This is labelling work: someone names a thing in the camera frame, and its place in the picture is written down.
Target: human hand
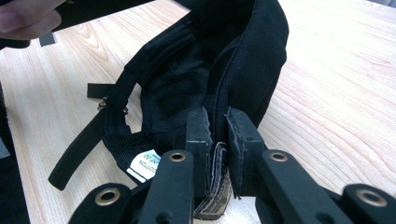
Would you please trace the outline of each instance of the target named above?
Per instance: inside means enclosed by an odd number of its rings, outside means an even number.
[[[12,0],[0,6],[0,38],[30,40],[46,34],[61,24],[55,8],[64,1]]]

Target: metal ring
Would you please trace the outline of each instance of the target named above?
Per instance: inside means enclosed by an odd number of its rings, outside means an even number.
[[[106,194],[109,194],[110,196],[108,199],[104,197]],[[96,195],[95,202],[99,206],[107,206],[113,204],[119,198],[120,198],[120,191],[118,189],[116,188],[104,189]]]
[[[285,154],[280,153],[280,152],[273,152],[273,153],[271,153],[271,154],[270,154],[270,158],[271,158],[273,161],[286,161],[286,160],[288,159],[288,157],[287,157]]]
[[[375,207],[385,207],[388,205],[388,202],[384,197],[372,190],[358,189],[356,190],[356,195],[360,200]]]
[[[183,153],[174,153],[172,155],[169,156],[169,160],[171,161],[184,161],[186,160],[186,155],[184,155]]]

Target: black nylon strap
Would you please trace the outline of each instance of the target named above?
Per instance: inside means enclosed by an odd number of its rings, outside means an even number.
[[[64,190],[67,182],[82,161],[105,135],[106,110],[102,109],[70,144],[49,176],[49,182]]]
[[[105,83],[88,83],[87,97],[94,99],[102,99],[108,95],[111,90],[113,90],[114,84]]]

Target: light wood grain surface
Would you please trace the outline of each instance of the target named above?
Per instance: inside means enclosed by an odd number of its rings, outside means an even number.
[[[366,183],[396,196],[396,9],[364,0],[280,0],[290,24],[285,64],[259,128],[320,185]],[[0,80],[32,223],[65,223],[89,191],[134,183],[101,143],[64,191],[47,181],[97,113],[88,82],[114,83],[152,37],[188,12],[160,0],[55,34],[57,44],[0,51]],[[128,123],[139,131],[136,89]],[[218,221],[259,223],[252,198]]]

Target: wooden table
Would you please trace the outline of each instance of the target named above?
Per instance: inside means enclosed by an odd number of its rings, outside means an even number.
[[[364,0],[281,0],[288,61],[259,128],[340,193],[366,183],[396,196],[396,9]],[[65,223],[89,191],[134,183],[101,143],[64,191],[47,178],[97,113],[88,82],[114,83],[141,46],[187,10],[156,1],[55,34],[57,44],[0,51],[1,82],[32,223]],[[128,122],[139,131],[138,90]],[[258,223],[252,198],[212,223]]]

